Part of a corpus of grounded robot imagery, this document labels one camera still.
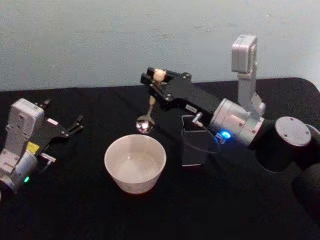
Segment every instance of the white bowl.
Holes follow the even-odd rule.
[[[106,170],[129,194],[143,194],[152,189],[166,160],[164,147],[154,138],[140,134],[117,139],[104,155]]]

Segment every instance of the black tablecloth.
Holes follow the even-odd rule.
[[[218,97],[237,100],[237,82],[199,83]],[[294,116],[320,128],[320,93],[300,78],[257,81],[265,118]],[[68,88],[0,93],[0,143],[10,105],[51,98],[46,116],[70,125],[84,115],[83,132],[47,152],[56,163],[34,175],[0,207],[0,239],[319,239],[320,229],[295,199],[295,164],[264,170],[254,153],[230,142],[205,165],[182,168],[181,110],[156,111],[151,134],[167,163],[143,195],[122,192],[107,174],[104,153],[119,137],[136,134],[148,109],[144,86]]]

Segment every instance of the light blue wall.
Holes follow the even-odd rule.
[[[1,0],[0,90],[138,85],[153,66],[234,80],[258,36],[259,78],[320,85],[319,0]]]

